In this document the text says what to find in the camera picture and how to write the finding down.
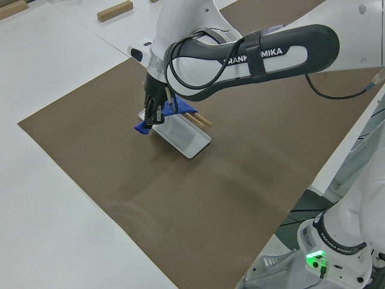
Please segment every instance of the brown paper sheet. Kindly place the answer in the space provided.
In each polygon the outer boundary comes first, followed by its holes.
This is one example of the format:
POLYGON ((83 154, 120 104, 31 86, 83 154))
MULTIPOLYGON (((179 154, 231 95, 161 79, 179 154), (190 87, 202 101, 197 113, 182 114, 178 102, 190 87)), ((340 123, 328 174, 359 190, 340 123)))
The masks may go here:
MULTIPOLYGON (((247 33, 320 2, 239 0, 223 14, 247 33)), ((345 95, 376 71, 313 78, 321 91, 345 95)), ((20 126, 180 289, 232 289, 375 91, 329 101, 303 76, 220 91, 193 104, 214 125, 212 143, 187 160, 133 129, 145 73, 128 60, 20 126)))

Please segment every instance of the wooden stick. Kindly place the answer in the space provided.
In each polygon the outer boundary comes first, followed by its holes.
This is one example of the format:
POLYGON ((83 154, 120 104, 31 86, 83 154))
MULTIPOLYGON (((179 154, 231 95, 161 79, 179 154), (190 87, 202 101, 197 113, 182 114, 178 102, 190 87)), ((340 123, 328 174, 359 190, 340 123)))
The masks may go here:
POLYGON ((25 1, 19 0, 0 8, 0 20, 12 16, 28 8, 25 1))
POLYGON ((204 128, 205 125, 203 123, 201 123, 199 120, 197 120, 195 117, 193 117, 192 115, 190 115, 190 113, 183 113, 182 114, 184 117, 186 117, 190 122, 192 122, 193 124, 195 124, 196 126, 198 126, 200 129, 204 128))
POLYGON ((124 12, 130 11, 133 9, 134 5, 130 0, 126 0, 125 2, 122 2, 118 5, 112 6, 106 10, 103 10, 101 12, 98 12, 97 19, 100 22, 104 22, 106 20, 109 20, 115 16, 121 15, 124 12))
POLYGON ((207 125, 208 127, 212 126, 212 122, 208 121, 208 119, 206 119, 205 117, 201 116, 199 113, 194 113, 193 116, 197 120, 199 120, 201 123, 203 123, 204 125, 207 125))

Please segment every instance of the blue fabric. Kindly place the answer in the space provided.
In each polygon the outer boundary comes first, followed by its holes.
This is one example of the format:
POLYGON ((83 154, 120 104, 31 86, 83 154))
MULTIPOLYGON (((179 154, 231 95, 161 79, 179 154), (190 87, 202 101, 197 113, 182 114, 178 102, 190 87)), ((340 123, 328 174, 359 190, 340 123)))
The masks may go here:
MULTIPOLYGON (((190 107, 186 102, 183 101, 182 98, 180 98, 178 95, 176 96, 176 102, 178 103, 178 112, 177 114, 180 113, 196 113, 197 110, 193 107, 190 107)), ((162 110, 164 116, 172 116, 174 111, 171 109, 170 105, 166 101, 164 104, 164 109, 162 110)), ((141 134, 149 134, 150 129, 144 128, 144 122, 139 123, 135 129, 140 132, 141 134)))

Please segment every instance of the glowing status light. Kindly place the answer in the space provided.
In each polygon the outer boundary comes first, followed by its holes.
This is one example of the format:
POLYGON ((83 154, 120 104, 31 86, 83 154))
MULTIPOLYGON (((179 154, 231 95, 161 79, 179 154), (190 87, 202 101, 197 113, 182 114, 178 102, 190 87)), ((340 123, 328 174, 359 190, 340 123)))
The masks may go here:
POLYGON ((306 258, 307 259, 311 259, 311 258, 314 258, 314 257, 317 257, 317 256, 323 256, 323 255, 325 255, 325 252, 320 250, 320 251, 317 251, 317 252, 314 252, 314 253, 307 254, 306 258))

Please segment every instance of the black strap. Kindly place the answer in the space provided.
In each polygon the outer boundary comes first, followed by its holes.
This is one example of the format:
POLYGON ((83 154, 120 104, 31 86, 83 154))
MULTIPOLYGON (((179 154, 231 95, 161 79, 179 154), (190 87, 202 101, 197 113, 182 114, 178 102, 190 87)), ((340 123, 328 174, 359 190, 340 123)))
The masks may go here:
POLYGON ((332 250, 342 254, 342 255, 355 255, 360 252, 363 248, 366 247, 366 243, 359 244, 355 247, 346 247, 334 241, 332 237, 327 233, 324 224, 324 215, 322 213, 319 220, 316 222, 317 218, 313 222, 313 227, 317 230, 319 237, 324 241, 324 243, 332 250))
POLYGON ((260 30, 247 34, 244 44, 251 77, 255 82, 267 81, 265 65, 260 53, 260 30))

